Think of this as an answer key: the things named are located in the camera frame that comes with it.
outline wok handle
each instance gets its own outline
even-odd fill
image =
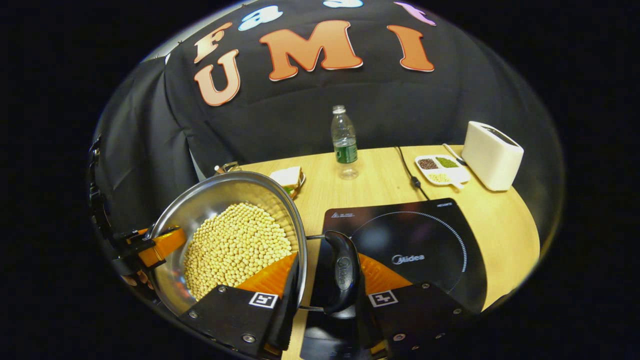
[[[333,250],[333,278],[337,295],[324,307],[325,314],[333,314],[353,305],[360,282],[360,258],[348,236],[337,231],[327,231],[324,239]]]

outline power cord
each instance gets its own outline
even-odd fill
[[[413,174],[409,171],[409,168],[406,166],[406,161],[404,160],[404,154],[402,153],[402,149],[400,149],[400,146],[396,146],[396,147],[400,151],[400,158],[402,159],[402,164],[404,165],[404,169],[406,170],[406,173],[409,174],[409,178],[411,179],[411,183],[413,184],[413,187],[418,188],[418,190],[420,190],[420,192],[424,195],[424,197],[427,198],[427,200],[430,200],[427,194],[425,194],[422,188],[420,187],[420,180],[418,180],[417,177],[413,176]]]

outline metal screw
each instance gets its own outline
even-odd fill
[[[247,343],[255,343],[255,338],[253,337],[253,335],[249,335],[249,334],[242,335],[242,340],[244,340]]]

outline pink letter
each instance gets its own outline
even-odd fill
[[[398,4],[400,6],[402,6],[407,12],[409,12],[413,17],[415,17],[416,19],[429,24],[431,26],[436,26],[436,23],[425,18],[424,12],[422,10],[418,10],[416,8],[414,8],[413,6],[409,5],[409,4],[405,4],[405,3],[398,3],[397,1],[394,1],[394,4]]]

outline black induction cooker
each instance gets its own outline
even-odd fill
[[[486,298],[484,262],[473,232],[453,199],[329,209],[324,215],[323,232],[329,230],[346,234],[359,253],[411,283],[430,284],[465,310],[482,311]],[[333,296],[333,280],[323,276],[332,271],[331,258],[330,246],[322,241],[311,306],[327,304]],[[406,309],[407,314],[412,310],[420,309]],[[371,359],[371,353],[358,343],[354,319],[338,317],[308,314],[302,358]]]

